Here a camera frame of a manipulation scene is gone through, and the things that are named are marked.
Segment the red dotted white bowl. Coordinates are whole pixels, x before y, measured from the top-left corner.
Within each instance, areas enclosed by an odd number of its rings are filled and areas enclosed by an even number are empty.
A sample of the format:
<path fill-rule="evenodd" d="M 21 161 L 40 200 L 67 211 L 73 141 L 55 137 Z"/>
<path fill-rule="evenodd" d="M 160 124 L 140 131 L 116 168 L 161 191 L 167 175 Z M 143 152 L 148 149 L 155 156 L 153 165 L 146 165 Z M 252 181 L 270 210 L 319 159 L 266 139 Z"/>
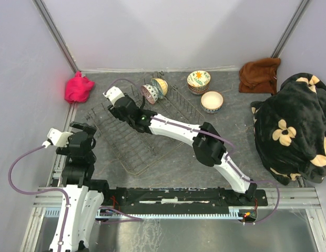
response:
<path fill-rule="evenodd" d="M 153 85 L 142 85 L 141 86 L 142 95 L 150 104 L 155 104 L 158 100 L 158 90 Z"/>

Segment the yellow teal bowl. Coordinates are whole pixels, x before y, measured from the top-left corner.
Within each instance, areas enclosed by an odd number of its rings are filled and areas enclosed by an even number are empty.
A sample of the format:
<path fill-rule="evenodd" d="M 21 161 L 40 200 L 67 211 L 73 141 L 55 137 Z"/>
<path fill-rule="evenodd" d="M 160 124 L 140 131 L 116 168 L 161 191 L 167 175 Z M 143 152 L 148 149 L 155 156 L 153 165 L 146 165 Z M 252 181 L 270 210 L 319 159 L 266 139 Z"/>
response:
<path fill-rule="evenodd" d="M 151 85 L 158 90 L 158 98 L 163 99 L 168 92 L 168 83 L 161 78 L 152 78 Z"/>

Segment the wire dish rack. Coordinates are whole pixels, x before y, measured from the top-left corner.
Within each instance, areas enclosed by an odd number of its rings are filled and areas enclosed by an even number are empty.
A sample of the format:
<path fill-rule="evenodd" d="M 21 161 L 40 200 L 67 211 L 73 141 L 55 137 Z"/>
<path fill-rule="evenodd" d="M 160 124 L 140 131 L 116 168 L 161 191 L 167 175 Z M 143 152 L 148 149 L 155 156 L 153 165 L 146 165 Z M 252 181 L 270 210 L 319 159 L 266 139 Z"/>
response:
<path fill-rule="evenodd" d="M 142 96 L 139 86 L 151 83 L 152 78 L 166 79 L 164 72 L 146 73 L 133 84 L 121 80 L 115 86 L 128 94 L 140 106 Z M 140 175 L 162 158 L 168 156 L 183 143 L 166 136 L 139 133 L 126 122 L 116 119 L 108 110 L 110 101 L 105 99 L 91 108 L 87 119 L 97 128 L 97 137 L 109 144 L 123 168 L 131 175 Z M 187 124 L 203 124 L 203 114 L 185 98 L 174 84 L 168 85 L 168 92 L 155 104 L 146 101 L 144 109 L 156 111 L 165 117 Z"/>

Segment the red scale patterned bowl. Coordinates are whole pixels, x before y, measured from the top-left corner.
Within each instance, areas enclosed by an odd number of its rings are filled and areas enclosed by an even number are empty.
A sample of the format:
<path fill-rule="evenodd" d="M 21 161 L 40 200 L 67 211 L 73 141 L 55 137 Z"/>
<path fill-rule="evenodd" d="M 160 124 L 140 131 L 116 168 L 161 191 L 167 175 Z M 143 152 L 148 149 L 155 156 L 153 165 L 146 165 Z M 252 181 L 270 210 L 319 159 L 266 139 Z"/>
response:
<path fill-rule="evenodd" d="M 195 95 L 202 95 L 207 92 L 206 90 L 192 90 L 192 89 L 190 89 L 189 91 Z"/>

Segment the grey purple bowl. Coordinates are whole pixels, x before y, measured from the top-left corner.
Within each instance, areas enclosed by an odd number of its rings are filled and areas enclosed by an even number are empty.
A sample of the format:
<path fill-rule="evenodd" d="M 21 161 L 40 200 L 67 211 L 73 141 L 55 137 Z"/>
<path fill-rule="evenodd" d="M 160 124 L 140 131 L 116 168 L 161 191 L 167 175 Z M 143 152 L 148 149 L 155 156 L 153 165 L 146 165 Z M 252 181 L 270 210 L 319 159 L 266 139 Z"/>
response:
<path fill-rule="evenodd" d="M 207 90 L 209 88 L 209 84 L 206 84 L 204 86 L 192 86 L 190 84 L 188 84 L 189 89 L 192 90 Z"/>

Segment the yellow green floral bowl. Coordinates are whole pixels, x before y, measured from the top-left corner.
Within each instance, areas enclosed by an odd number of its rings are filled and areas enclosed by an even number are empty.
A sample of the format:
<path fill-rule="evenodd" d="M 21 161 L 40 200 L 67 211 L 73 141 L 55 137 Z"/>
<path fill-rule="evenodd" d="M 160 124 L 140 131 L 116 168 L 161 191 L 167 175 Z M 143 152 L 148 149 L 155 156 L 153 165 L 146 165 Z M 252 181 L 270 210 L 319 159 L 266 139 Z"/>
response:
<path fill-rule="evenodd" d="M 187 77 L 187 83 L 193 87 L 203 87 L 207 85 L 211 80 L 211 76 L 208 72 L 203 70 L 197 70 L 189 74 Z"/>

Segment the blue red patterned bowl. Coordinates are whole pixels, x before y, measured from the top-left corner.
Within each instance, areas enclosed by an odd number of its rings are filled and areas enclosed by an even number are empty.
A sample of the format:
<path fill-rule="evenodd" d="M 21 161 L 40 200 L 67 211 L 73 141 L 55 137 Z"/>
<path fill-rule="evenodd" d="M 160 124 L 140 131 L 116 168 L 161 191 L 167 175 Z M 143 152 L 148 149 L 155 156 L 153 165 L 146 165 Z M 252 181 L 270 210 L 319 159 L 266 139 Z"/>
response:
<path fill-rule="evenodd" d="M 208 108 L 203 108 L 203 111 L 206 112 L 206 113 L 217 113 L 218 111 L 220 110 L 220 108 L 218 109 L 208 109 Z"/>

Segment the black striped white bowl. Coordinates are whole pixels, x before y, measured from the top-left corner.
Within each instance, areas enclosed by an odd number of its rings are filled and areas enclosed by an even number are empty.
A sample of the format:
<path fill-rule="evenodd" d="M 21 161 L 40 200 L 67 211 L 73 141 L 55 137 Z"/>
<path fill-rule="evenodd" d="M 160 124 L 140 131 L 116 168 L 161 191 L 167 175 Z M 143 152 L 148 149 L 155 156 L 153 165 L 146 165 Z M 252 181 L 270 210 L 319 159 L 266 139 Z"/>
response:
<path fill-rule="evenodd" d="M 201 97 L 200 103 L 202 108 L 218 109 L 221 108 L 224 102 L 224 98 L 221 93 L 216 91 L 208 91 Z"/>

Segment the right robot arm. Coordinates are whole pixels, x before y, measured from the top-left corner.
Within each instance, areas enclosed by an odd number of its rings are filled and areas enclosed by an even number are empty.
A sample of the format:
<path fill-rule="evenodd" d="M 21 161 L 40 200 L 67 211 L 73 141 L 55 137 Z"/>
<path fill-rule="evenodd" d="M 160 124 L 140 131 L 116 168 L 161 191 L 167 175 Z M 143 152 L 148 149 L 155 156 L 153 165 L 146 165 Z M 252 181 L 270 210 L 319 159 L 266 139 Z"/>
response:
<path fill-rule="evenodd" d="M 238 203 L 249 205 L 254 201 L 256 183 L 234 164 L 225 147 L 228 141 L 210 123 L 187 124 L 167 118 L 137 106 L 123 92 L 105 94 L 105 97 L 111 102 L 108 110 L 116 119 L 139 133 L 169 137 L 191 146 L 199 163 L 214 167 L 229 182 Z"/>

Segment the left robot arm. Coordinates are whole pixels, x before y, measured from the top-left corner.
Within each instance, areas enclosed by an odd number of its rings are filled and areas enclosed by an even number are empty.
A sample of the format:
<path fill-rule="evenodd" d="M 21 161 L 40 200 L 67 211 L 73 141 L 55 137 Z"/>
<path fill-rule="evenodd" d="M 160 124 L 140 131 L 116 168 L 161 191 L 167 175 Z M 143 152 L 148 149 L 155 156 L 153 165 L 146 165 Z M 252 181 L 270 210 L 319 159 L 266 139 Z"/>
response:
<path fill-rule="evenodd" d="M 88 250 L 98 209 L 111 199 L 108 182 L 92 179 L 97 129 L 75 121 L 70 123 L 70 127 L 73 132 L 52 128 L 47 135 L 57 147 L 56 154 L 66 158 L 61 173 L 62 206 L 49 251 Z"/>

